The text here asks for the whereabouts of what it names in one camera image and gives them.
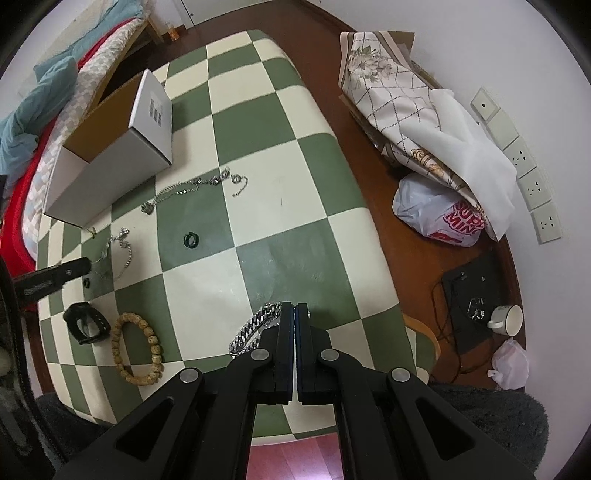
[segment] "white plastic bag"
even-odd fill
[[[417,173],[400,181],[392,210],[422,236],[462,247],[474,245],[485,227],[458,192]]]
[[[517,341],[510,338],[492,356],[492,368],[488,376],[503,390],[516,390],[527,382],[530,375],[530,362],[525,350]]]

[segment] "white plastic sheet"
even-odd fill
[[[491,377],[503,390],[516,390],[525,386],[530,375],[530,362],[525,350],[510,338],[492,356]]]

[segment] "green and white checkered table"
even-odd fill
[[[76,414],[115,423],[185,367],[210,371],[230,361],[228,344],[268,301],[307,302],[314,325],[333,346],[367,367],[432,367],[417,355],[419,333],[404,326],[374,223],[339,144],[283,51],[260,31],[224,38],[155,72],[173,100],[173,166],[126,194],[90,225],[91,238],[43,217],[37,268],[84,256],[96,260],[121,227],[126,250],[39,302],[46,359],[61,401]],[[142,202],[176,181],[208,178],[229,167],[248,187],[224,182],[159,204]],[[199,235],[188,249],[183,237]],[[163,347],[164,373],[150,387],[125,382],[109,341],[80,346],[62,319],[88,301],[114,322],[134,312]],[[135,375],[151,363],[142,332],[124,328],[124,361]],[[333,428],[329,406],[260,406],[258,443],[287,441]]]

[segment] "red wooden floor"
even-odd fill
[[[252,447],[246,480],[343,480],[336,433]]]

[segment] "wooden bead bracelet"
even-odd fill
[[[123,365],[121,351],[119,350],[119,340],[121,338],[123,324],[126,322],[137,325],[144,332],[145,337],[148,339],[148,344],[150,345],[152,367],[150,368],[150,373],[144,377],[135,377],[131,375]],[[136,315],[135,313],[122,313],[119,316],[115,325],[111,329],[111,351],[113,352],[113,360],[115,361],[117,370],[121,376],[132,385],[146,387],[148,385],[153,385],[162,377],[162,349],[158,344],[158,337],[154,335],[154,331],[150,328],[148,322],[139,315]]]

